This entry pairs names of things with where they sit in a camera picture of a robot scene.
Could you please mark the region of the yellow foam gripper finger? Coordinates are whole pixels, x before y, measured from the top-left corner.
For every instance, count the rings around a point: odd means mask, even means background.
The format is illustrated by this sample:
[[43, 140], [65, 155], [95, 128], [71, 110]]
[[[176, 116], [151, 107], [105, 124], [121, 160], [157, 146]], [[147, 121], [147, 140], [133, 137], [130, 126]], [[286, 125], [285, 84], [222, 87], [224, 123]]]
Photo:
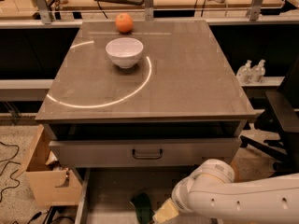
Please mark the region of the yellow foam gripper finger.
[[156, 211], [152, 217], [153, 221], [157, 224], [163, 224], [164, 222], [177, 217], [179, 210], [171, 198], [167, 199], [162, 206]]

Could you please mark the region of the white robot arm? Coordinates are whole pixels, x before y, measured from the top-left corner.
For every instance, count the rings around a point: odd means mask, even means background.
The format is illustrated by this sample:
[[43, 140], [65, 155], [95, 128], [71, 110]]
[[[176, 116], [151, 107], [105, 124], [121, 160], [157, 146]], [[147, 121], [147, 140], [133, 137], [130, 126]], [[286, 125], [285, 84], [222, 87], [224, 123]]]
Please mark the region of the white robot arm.
[[175, 185], [153, 221], [163, 224], [181, 213], [257, 224], [299, 224], [299, 174], [236, 183], [229, 164], [210, 159]]

